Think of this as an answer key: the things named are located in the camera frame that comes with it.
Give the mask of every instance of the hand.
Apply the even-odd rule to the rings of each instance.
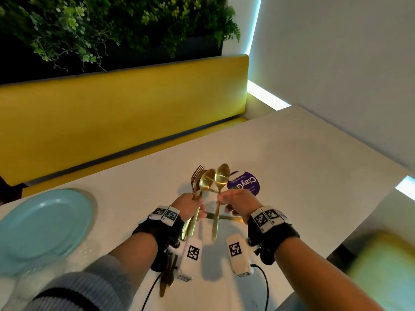
[[[248,223],[252,212],[262,207],[257,198],[246,189],[230,189],[217,195],[221,204],[227,204],[225,212],[233,211],[235,215],[241,215],[245,223]]]
[[[180,211],[180,218],[183,221],[191,219],[198,207],[200,207],[201,210],[199,212],[198,220],[206,217],[206,206],[203,204],[203,198],[201,197],[200,199],[194,201],[192,200],[191,193],[184,193],[180,195],[171,206]]]

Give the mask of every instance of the purple label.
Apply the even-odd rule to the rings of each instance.
[[[229,181],[227,187],[228,189],[231,189],[233,187],[238,187],[239,189],[247,189],[251,191],[253,195],[257,195],[259,193],[258,180],[246,171],[242,175],[237,177],[235,180]]]

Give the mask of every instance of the glove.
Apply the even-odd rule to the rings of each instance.
[[[298,232],[288,223],[288,218],[282,212],[269,206],[263,206],[254,211],[248,220],[248,243],[250,246],[259,245],[255,251],[260,254],[261,261],[266,265],[274,263],[274,253],[289,237],[300,237]]]
[[[154,272],[163,272],[167,268],[167,247],[178,247],[179,236],[184,225],[184,221],[179,216],[180,211],[174,207],[159,207],[152,212],[147,220],[138,225],[133,231],[133,235],[138,232],[149,233],[157,241],[157,256],[151,269]]]

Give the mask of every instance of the planter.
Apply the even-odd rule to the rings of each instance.
[[[7,45],[0,47],[2,57],[0,84],[216,57],[222,54],[223,46],[222,43],[218,47],[213,37],[190,37],[177,47],[176,56],[171,59],[162,45],[149,47],[145,52],[140,53],[128,46],[117,46],[113,42],[107,42],[107,55],[104,47],[100,50],[102,68],[96,63],[85,63],[82,70],[80,58],[72,53],[63,55],[58,61],[60,67],[68,69],[66,72],[64,69],[53,68],[52,62],[43,61],[31,48],[23,46],[22,42],[14,36],[2,35],[1,38],[5,40],[3,44]]]

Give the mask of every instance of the blurry yellow object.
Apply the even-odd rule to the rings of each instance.
[[[0,175],[9,185],[241,114],[248,56],[0,87]]]
[[[195,138],[199,138],[199,137],[208,135],[210,133],[214,133],[216,131],[220,131],[220,130],[223,130],[223,129],[226,129],[226,128],[230,128],[232,126],[241,124],[245,121],[246,121],[246,119],[243,118],[243,117],[233,119],[233,120],[230,120],[230,121],[218,124],[218,125],[211,126],[211,127],[206,128],[204,130],[200,130],[200,131],[191,133],[189,135],[185,135],[185,136],[176,138],[174,140],[165,142],[163,144],[153,146],[151,148],[136,152],[134,154],[130,154],[130,155],[127,155],[127,156],[124,156],[124,157],[120,157],[120,158],[113,159],[113,160],[110,160],[110,161],[107,161],[107,162],[103,162],[103,163],[100,163],[100,164],[95,165],[95,166],[91,166],[91,167],[88,167],[88,168],[85,168],[85,169],[82,169],[82,170],[79,170],[79,171],[75,171],[75,172],[72,172],[70,174],[67,174],[67,175],[64,175],[64,176],[61,176],[61,177],[57,177],[57,178],[54,178],[54,179],[36,184],[34,186],[31,186],[31,187],[24,188],[23,193],[22,193],[22,197],[28,197],[29,195],[32,195],[32,194],[35,194],[35,193],[42,192],[44,190],[48,190],[48,189],[57,187],[58,185],[68,183],[70,181],[74,181],[76,179],[92,175],[96,172],[100,172],[102,170],[118,166],[120,164],[124,164],[124,163],[132,161],[134,159],[150,155],[154,152],[162,151],[163,149],[166,149],[166,148],[169,148],[169,147],[172,147],[172,146],[176,146],[176,145],[179,145],[179,144],[187,142],[187,141],[194,140]]]
[[[386,311],[415,310],[415,248],[398,236],[377,235],[348,274]]]

